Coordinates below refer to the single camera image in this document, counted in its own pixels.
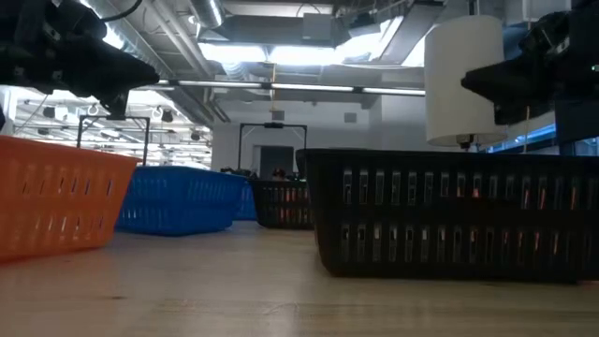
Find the wooden table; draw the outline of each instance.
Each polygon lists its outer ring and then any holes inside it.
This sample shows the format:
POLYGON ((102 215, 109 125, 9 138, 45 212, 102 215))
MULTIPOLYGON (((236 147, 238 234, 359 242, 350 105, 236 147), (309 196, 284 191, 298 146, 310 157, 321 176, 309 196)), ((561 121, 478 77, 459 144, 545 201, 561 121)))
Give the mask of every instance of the wooden table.
POLYGON ((311 232, 238 223, 0 267, 0 336, 597 336, 599 286, 330 277, 311 232))

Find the plastic basket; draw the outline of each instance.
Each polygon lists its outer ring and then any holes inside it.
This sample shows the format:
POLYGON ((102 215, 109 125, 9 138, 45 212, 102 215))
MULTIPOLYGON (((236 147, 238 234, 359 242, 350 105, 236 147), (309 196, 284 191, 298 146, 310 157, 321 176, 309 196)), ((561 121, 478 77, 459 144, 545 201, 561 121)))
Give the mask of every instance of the plastic basket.
POLYGON ((314 229, 303 182, 250 181, 254 191, 257 222, 267 228, 314 229))
POLYGON ((182 236, 226 229, 240 207, 242 176, 185 167, 136 169, 117 229, 182 236))
POLYGON ((0 261, 105 245, 137 162, 0 137, 0 261))
POLYGON ((240 210, 235 215, 235 220, 241 221, 255 221, 256 220, 256 207, 254 206, 254 194, 252 192, 252 186, 249 183, 245 183, 241 190, 241 206, 240 210))
POLYGON ((598 273, 599 158, 308 150, 324 266, 575 282, 598 273))

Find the blue basket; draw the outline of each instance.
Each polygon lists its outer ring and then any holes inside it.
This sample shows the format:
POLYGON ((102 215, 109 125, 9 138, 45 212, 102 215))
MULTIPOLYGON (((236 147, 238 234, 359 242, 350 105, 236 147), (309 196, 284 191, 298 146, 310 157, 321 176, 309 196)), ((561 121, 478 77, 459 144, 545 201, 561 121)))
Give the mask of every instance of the blue basket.
POLYGON ((182 236, 230 227, 245 178, 185 167, 137 168, 117 229, 182 236))
POLYGON ((254 204, 254 193, 252 186, 245 183, 241 190, 241 207, 235 215, 235 220, 255 221, 256 220, 256 205, 254 204))

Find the white cylinder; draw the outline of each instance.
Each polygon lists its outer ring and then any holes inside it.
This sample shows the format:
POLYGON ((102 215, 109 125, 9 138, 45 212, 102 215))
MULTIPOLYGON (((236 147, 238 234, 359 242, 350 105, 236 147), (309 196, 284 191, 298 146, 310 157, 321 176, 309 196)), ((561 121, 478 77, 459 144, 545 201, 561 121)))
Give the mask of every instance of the white cylinder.
POLYGON ((426 37, 425 86, 427 141, 458 146, 458 138, 474 143, 505 139, 505 127, 494 122, 493 103, 460 81, 466 72, 504 60, 502 23, 491 16, 467 16, 445 22, 426 37))

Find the orange basket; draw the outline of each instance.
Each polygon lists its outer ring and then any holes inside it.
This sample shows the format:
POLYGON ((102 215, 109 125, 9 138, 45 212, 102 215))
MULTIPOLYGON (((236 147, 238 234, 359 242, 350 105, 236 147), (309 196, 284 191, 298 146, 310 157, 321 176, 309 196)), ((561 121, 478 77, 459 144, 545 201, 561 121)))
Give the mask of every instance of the orange basket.
POLYGON ((105 245, 137 163, 0 137, 0 261, 105 245))

